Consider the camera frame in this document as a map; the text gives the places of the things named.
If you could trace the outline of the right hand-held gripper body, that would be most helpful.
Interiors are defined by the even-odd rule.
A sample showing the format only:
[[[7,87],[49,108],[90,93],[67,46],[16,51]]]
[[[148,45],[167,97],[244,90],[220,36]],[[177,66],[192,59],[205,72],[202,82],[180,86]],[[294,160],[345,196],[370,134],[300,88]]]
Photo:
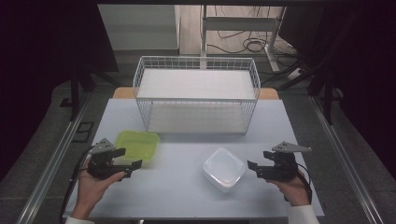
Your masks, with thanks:
[[[298,173],[298,164],[294,153],[311,151],[311,147],[302,147],[285,141],[272,147],[270,152],[273,152],[275,157],[270,161],[273,161],[274,165],[262,168],[263,178],[281,182],[292,180]]]

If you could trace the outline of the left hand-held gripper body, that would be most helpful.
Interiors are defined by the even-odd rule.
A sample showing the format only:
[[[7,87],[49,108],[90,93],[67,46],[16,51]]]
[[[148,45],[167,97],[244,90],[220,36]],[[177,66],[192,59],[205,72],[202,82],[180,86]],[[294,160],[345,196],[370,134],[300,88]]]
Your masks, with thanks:
[[[88,164],[87,172],[94,178],[105,180],[112,175],[124,172],[125,165],[114,165],[110,152],[115,146],[106,138],[103,138],[92,147],[92,155]]]

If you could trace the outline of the green plastic food container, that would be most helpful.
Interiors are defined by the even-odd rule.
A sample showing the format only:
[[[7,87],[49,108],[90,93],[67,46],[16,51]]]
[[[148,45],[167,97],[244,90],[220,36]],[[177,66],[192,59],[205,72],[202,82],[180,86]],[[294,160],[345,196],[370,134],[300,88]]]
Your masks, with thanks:
[[[116,149],[124,148],[125,154],[116,158],[118,163],[132,161],[151,161],[155,155],[160,137],[156,133],[122,131],[118,134]]]

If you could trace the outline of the white plastic food container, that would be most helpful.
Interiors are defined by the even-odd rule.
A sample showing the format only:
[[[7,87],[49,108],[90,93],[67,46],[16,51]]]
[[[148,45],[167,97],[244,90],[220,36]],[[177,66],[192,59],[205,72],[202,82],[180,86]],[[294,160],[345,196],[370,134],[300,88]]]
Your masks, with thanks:
[[[231,191],[246,169],[246,165],[224,147],[215,150],[203,163],[204,177],[222,192]]]

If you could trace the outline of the white wire rack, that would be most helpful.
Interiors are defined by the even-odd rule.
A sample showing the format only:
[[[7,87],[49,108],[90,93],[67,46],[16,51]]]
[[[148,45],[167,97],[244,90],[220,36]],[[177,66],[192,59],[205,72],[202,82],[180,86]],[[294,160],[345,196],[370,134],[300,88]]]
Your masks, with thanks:
[[[251,58],[144,56],[133,88],[153,133],[244,134],[261,94]]]

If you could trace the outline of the person's right hand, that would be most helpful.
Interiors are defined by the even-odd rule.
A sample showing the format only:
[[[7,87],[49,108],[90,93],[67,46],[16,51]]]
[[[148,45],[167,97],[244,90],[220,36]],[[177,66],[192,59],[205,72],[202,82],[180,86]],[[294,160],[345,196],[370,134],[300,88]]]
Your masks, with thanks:
[[[311,204],[304,182],[299,178],[299,176],[296,176],[288,182],[268,180],[268,183],[276,185],[279,191],[289,201],[291,206],[305,206]]]

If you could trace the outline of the person's left hand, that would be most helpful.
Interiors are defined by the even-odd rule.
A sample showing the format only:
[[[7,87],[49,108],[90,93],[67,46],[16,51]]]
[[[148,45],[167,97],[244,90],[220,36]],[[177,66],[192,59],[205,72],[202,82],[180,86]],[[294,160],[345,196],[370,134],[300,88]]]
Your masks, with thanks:
[[[83,170],[78,175],[78,198],[71,213],[72,218],[79,220],[88,220],[91,211],[103,198],[106,190],[125,176],[124,172],[118,172],[105,180],[94,178],[87,172],[90,160],[85,161]]]

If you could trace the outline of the black floor plate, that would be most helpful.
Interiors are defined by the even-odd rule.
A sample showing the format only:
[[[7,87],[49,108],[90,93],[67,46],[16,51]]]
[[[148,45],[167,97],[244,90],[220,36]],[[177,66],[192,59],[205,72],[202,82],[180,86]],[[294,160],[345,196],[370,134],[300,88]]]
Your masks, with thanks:
[[[73,136],[73,143],[87,143],[92,133],[94,122],[84,121],[78,125],[78,128]]]

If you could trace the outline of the wooden table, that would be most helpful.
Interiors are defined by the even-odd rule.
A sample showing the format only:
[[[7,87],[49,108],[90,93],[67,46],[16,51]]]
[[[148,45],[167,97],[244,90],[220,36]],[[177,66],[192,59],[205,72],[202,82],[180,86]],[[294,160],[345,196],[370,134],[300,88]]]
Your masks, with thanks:
[[[119,87],[116,88],[114,99],[134,99],[134,89],[132,87]],[[260,100],[279,100],[278,93],[273,88],[261,88]]]

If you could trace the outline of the black stand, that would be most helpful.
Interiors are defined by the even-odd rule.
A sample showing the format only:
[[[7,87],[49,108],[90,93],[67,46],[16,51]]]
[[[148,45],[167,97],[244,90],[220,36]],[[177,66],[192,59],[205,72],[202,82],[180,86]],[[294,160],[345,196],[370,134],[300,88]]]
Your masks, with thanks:
[[[321,90],[324,90],[324,99],[322,107],[322,115],[329,125],[332,125],[332,90],[333,90],[333,74],[331,71],[337,52],[340,50],[344,39],[347,37],[351,27],[359,16],[358,11],[351,10],[345,18],[341,28],[336,32],[333,42],[327,49],[320,63],[311,69],[305,70],[296,78],[275,86],[277,91],[286,90],[297,83],[302,82],[308,77],[313,77],[310,82],[307,92],[309,95],[317,95]]]
[[[74,121],[78,116],[78,113],[82,110],[82,105],[79,102],[79,88],[82,88],[84,92],[92,92],[95,90],[95,84],[92,79],[92,75],[109,82],[114,87],[118,88],[121,84],[110,75],[91,64],[79,64],[74,67],[74,70],[70,76],[70,98],[63,98],[60,107],[70,107],[72,114],[70,117],[71,121]]]

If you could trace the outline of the white power strip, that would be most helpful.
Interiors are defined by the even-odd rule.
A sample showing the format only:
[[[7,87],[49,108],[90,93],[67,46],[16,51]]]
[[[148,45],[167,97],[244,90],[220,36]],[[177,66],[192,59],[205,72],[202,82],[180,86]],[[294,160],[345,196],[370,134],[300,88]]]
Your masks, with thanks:
[[[296,68],[294,71],[292,71],[292,72],[287,76],[287,79],[288,79],[288,80],[295,79],[295,78],[297,78],[299,75],[301,75],[303,72],[304,72],[303,69],[301,69],[301,68]]]

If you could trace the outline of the white cabinet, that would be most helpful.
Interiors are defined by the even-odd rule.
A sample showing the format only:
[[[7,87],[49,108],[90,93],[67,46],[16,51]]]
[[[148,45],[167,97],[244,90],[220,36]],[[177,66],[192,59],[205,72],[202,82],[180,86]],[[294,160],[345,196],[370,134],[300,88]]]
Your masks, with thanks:
[[[98,8],[114,50],[179,49],[179,6],[99,5]]]

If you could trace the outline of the metal floor rail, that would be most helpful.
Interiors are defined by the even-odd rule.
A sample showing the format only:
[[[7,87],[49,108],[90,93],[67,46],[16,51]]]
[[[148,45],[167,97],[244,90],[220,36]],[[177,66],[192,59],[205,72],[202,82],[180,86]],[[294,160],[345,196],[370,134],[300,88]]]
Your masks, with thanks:
[[[342,144],[338,134],[336,133],[334,127],[326,120],[323,114],[323,106],[316,97],[309,96],[309,101],[314,107],[318,120],[322,125],[326,136],[328,137],[332,148],[343,167],[346,177],[355,192],[359,203],[361,204],[364,214],[367,216],[370,224],[385,224],[384,219],[381,217],[378,208],[371,196],[369,190],[362,182],[355,166],[353,165],[351,159],[348,157],[347,152]]]
[[[87,110],[91,98],[92,95],[89,92],[82,94],[81,103],[79,105],[79,111],[77,112],[75,118],[69,122],[64,132],[64,135],[61,138],[61,141],[55,148],[54,152],[51,154],[43,173],[38,179],[25,206],[21,210],[21,213],[16,221],[16,224],[33,223],[36,214],[38,213],[39,208],[50,189],[50,185],[60,168],[60,165],[64,159],[64,155],[72,142],[73,136],[78,129],[78,125],[80,124]]]

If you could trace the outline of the white metal desk frame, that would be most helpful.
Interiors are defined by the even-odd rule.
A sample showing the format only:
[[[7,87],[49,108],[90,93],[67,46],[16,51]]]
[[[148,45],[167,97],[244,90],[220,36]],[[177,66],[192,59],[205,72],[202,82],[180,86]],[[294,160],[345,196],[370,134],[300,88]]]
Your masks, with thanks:
[[[205,57],[207,54],[206,33],[208,31],[267,32],[271,35],[265,41],[264,52],[272,71],[279,72],[274,49],[276,37],[286,10],[285,7],[280,7],[275,17],[207,16],[207,5],[202,5],[201,10],[201,57]]]

